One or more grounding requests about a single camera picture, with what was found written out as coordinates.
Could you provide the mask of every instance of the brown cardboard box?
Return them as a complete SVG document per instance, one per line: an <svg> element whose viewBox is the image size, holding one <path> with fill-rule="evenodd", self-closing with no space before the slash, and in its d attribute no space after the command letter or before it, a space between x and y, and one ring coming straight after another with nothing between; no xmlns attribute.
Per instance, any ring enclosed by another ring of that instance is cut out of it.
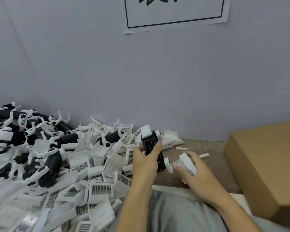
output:
<svg viewBox="0 0 290 232"><path fill-rule="evenodd" d="M233 132L224 152L253 215L290 227L290 122Z"/></svg>

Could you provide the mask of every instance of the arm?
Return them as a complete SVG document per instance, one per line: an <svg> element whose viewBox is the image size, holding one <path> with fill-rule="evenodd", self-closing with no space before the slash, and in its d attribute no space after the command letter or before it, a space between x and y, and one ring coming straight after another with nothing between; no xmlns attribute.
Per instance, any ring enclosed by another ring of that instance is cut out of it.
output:
<svg viewBox="0 0 290 232"><path fill-rule="evenodd" d="M133 181L122 207L115 232L146 232L149 198L157 175L157 158L162 142L145 156L138 148L133 151Z"/></svg>
<svg viewBox="0 0 290 232"><path fill-rule="evenodd" d="M204 202L212 205L219 212L229 231L261 232L246 211L223 188L199 156L190 151L186 151L186 154L192 157L197 168L197 175L191 176L178 166L175 166L174 169Z"/></svg>

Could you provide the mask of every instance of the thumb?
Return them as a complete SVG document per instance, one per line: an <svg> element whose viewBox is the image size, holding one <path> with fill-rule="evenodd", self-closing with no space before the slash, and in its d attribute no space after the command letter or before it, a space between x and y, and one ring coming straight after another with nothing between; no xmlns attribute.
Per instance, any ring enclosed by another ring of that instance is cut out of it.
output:
<svg viewBox="0 0 290 232"><path fill-rule="evenodd" d="M157 142L149 155L155 156L158 158L158 155L160 154L161 149L162 149L162 142Z"/></svg>
<svg viewBox="0 0 290 232"><path fill-rule="evenodd" d="M190 178L192 176L190 176L183 168L175 165L173 167L173 169L175 169L175 171L177 171L179 173L179 175L181 176L181 178L185 181L185 182L189 182Z"/></svg>

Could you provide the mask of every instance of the white paper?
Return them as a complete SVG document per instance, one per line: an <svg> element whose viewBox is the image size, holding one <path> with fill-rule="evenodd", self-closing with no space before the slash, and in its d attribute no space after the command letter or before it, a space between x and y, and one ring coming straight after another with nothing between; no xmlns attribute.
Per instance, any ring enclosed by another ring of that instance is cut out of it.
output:
<svg viewBox="0 0 290 232"><path fill-rule="evenodd" d="M125 33L228 20L230 0L123 0Z"/></svg>

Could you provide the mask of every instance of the gray fabric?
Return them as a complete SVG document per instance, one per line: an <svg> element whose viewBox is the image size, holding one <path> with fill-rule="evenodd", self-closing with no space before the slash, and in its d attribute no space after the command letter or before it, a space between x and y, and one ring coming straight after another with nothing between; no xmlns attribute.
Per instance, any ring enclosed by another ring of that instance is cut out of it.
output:
<svg viewBox="0 0 290 232"><path fill-rule="evenodd" d="M116 212L116 221L122 205ZM264 232L290 232L290 228L252 217ZM116 221L108 228L115 229ZM228 232L219 213L206 203L163 191L153 191L148 206L147 232Z"/></svg>

